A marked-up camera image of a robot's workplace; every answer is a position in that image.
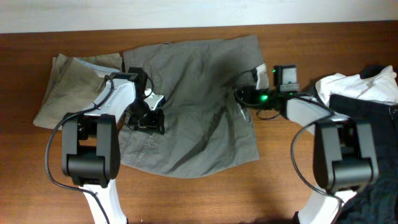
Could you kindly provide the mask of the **beige shorts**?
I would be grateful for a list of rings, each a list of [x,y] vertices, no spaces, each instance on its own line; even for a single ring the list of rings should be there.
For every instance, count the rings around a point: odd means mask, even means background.
[[[121,65],[118,53],[91,57],[58,54],[52,59],[45,96],[33,124],[53,129],[66,113],[91,107],[104,89],[104,76],[119,72]]]

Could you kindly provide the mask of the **grey cargo shorts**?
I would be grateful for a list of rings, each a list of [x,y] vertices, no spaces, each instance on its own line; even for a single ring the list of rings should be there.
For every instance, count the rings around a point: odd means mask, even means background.
[[[147,45],[123,53],[165,96],[165,133],[122,128],[121,162],[151,174],[198,178],[259,158],[249,110],[234,90],[253,85],[264,59],[255,35]]]

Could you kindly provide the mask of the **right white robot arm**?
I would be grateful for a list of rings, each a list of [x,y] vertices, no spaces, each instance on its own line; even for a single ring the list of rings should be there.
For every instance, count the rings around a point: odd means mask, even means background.
[[[300,92],[295,65],[274,66],[273,89],[262,86],[267,77],[265,65],[251,69],[250,73],[255,85],[235,89],[236,101],[250,109],[278,111],[302,127],[292,140],[290,159],[297,175],[313,192],[292,221],[336,223],[346,202],[379,177],[370,123],[337,113],[314,96]],[[316,185],[303,176],[295,160],[295,146],[305,131],[314,136]]]

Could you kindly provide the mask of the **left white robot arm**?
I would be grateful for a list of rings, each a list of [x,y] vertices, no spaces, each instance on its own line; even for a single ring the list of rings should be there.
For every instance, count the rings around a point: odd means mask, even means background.
[[[133,131],[163,134],[165,98],[146,89],[138,67],[106,76],[104,90],[86,109],[62,122],[62,171],[83,192],[95,223],[127,223],[116,188],[121,165],[118,123],[128,116]]]

